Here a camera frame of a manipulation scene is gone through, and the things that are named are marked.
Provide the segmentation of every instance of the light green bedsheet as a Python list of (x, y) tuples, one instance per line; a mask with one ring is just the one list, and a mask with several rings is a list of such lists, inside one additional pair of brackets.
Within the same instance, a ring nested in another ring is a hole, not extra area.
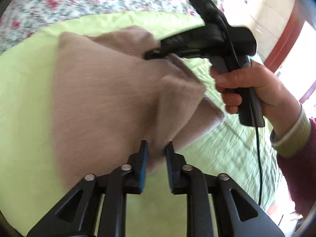
[[(0, 210), (23, 235), (64, 195), (50, 139), (52, 75), (58, 35), (64, 31), (98, 35), (139, 25), (163, 38), (202, 25), (197, 17), (165, 12), (90, 15), (46, 27), (0, 56)], [(221, 97), (203, 59), (185, 60), (221, 109)], [(262, 207), (267, 209), (281, 178), (269, 130), (260, 129), (263, 167)], [(181, 153), (204, 173), (228, 173), (255, 200), (259, 170), (255, 131), (227, 120)], [(173, 196), (165, 165), (147, 176), (142, 195), (128, 196), (127, 237), (185, 236), (186, 198)]]

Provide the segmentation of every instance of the fingernail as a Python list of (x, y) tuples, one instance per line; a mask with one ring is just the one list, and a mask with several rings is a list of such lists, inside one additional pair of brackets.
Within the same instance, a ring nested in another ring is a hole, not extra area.
[(222, 84), (225, 84), (227, 82), (227, 78), (225, 76), (218, 75), (215, 78), (215, 82), (217, 85), (222, 85)]

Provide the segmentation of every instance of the olive green cuff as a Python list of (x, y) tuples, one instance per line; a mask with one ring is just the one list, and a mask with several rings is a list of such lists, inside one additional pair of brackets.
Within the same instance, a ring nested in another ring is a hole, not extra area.
[(301, 114), (293, 127), (280, 140), (276, 140), (274, 130), (271, 132), (270, 141), (272, 147), (279, 155), (290, 158), (299, 153), (307, 144), (311, 135), (311, 122), (307, 118), (303, 107)]

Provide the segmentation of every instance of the maroon sleeve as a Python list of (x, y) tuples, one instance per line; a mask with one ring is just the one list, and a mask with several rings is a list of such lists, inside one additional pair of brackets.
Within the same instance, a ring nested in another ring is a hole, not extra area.
[(316, 201), (316, 122), (311, 121), (311, 136), (306, 147), (292, 158), (277, 156), (279, 167), (288, 183), (295, 210), (304, 218)]

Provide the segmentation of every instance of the black cable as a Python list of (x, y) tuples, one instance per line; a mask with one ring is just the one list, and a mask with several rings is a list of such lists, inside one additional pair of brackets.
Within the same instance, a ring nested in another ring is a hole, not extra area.
[[(234, 46), (233, 46), (233, 42), (230, 39), (228, 30), (227, 30), (227, 26), (225, 25), (223, 19), (218, 15), (215, 18), (215, 21), (218, 23), (219, 27), (224, 31), (225, 35), (226, 35), (226, 40), (228, 42), (228, 47), (231, 50), (231, 53), (233, 55), (233, 58), (235, 59), (236, 64), (239, 66), (239, 68), (241, 68)], [(259, 189), (259, 201), (258, 201), (258, 205), (261, 206), (261, 199), (262, 199), (262, 186), (263, 186), (263, 176), (262, 176), (262, 166), (261, 166), (261, 159), (260, 159), (260, 140), (259, 140), (259, 130), (258, 130), (258, 124), (257, 124), (257, 120), (256, 120), (256, 112), (254, 110), (254, 105), (253, 105), (253, 101), (249, 100), (250, 103), (250, 107), (251, 107), (251, 113), (252, 113), (252, 117), (254, 119), (254, 125), (255, 125), (255, 129), (256, 129), (256, 139), (257, 139), (257, 156), (258, 156), (258, 167), (259, 167), (259, 174), (260, 174), (260, 189)]]

